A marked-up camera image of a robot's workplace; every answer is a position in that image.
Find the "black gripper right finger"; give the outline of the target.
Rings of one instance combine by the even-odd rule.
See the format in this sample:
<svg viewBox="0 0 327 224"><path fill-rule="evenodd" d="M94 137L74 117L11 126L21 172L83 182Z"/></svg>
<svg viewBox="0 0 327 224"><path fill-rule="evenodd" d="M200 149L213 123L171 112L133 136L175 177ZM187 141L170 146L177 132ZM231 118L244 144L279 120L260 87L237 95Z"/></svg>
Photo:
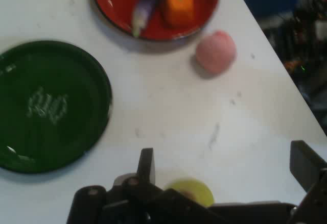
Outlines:
<svg viewBox="0 0 327 224"><path fill-rule="evenodd" d="M304 141L292 141L290 172L306 195L288 223L326 223L326 162Z"/></svg>

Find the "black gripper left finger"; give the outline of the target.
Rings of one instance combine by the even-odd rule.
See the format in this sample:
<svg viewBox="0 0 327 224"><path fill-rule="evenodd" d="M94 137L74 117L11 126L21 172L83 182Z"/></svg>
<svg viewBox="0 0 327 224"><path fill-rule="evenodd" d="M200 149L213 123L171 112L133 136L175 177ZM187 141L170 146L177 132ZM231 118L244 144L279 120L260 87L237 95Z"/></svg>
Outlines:
<svg viewBox="0 0 327 224"><path fill-rule="evenodd" d="M141 151L136 174L107 191L89 186L75 193L67 223L224 223L179 192L155 186L154 151Z"/></svg>

